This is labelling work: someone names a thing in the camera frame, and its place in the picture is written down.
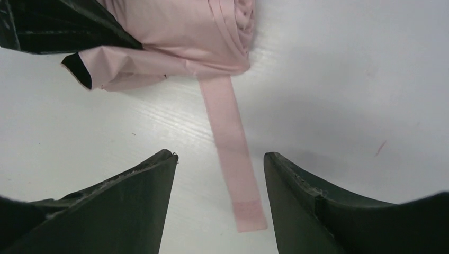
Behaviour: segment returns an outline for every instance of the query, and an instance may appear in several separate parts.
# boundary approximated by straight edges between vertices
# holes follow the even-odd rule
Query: white wooden surface
[[[233,81],[268,230],[236,231],[194,79],[89,93],[63,56],[0,49],[0,194],[61,198],[167,148],[180,161],[160,253],[274,254],[265,152],[388,202],[449,189],[448,1],[257,4],[253,67]]]

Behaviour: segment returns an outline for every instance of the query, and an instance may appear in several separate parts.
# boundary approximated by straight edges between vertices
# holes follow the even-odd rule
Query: crumpled plastic
[[[169,76],[212,78],[249,68],[254,0],[98,2],[144,49],[100,46],[68,56],[63,64],[88,89],[132,89]]]

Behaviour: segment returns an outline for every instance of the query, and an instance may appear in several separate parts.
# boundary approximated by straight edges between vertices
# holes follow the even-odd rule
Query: pink tape
[[[200,79],[239,232],[267,228],[231,77]]]

